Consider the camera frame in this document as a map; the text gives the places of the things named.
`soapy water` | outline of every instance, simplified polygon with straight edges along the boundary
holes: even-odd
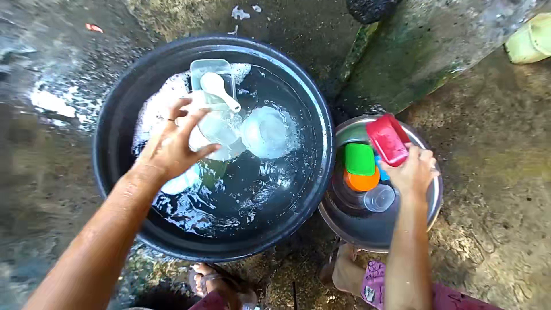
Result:
[[[294,214],[293,202],[302,195],[315,160],[314,149],[301,147],[302,141],[314,139],[314,132],[309,126],[310,114],[295,91],[262,67],[238,63],[231,68],[241,117],[269,107],[282,118],[288,117],[295,131],[286,137],[281,157],[260,158],[244,151],[225,162],[203,159],[163,186],[153,201],[154,210],[184,232],[202,237],[246,236],[267,229],[274,221],[285,221]],[[149,140],[155,124],[163,121],[167,107],[189,92],[187,71],[170,77],[145,102],[134,133],[135,156]]]

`pink shorts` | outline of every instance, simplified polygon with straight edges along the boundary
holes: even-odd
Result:
[[[386,265],[380,261],[369,261],[362,283],[362,299],[379,310],[383,310],[383,299],[385,297],[385,270]],[[502,310],[489,303],[454,291],[442,284],[433,284],[433,309]]]

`leg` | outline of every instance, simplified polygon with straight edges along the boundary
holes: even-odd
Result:
[[[355,251],[348,243],[339,247],[333,271],[333,284],[340,291],[361,297],[365,268],[354,263]]]

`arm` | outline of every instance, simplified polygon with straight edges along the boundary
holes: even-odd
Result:
[[[31,295],[24,309],[105,309],[126,255],[147,216],[155,194],[166,181],[182,174],[219,148],[189,149],[190,132],[208,112],[200,110],[174,120],[190,99],[179,99],[161,131],[147,143],[134,166],[71,242],[54,268]]]
[[[386,310],[432,309],[426,191],[439,173],[432,151],[409,145],[398,168],[381,163],[401,195],[401,205],[385,273]]]

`orange container lid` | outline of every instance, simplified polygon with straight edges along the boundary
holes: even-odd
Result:
[[[357,175],[349,173],[344,170],[343,179],[344,182],[355,191],[368,191],[374,189],[379,183],[381,173],[377,167],[375,167],[375,174],[373,175]]]

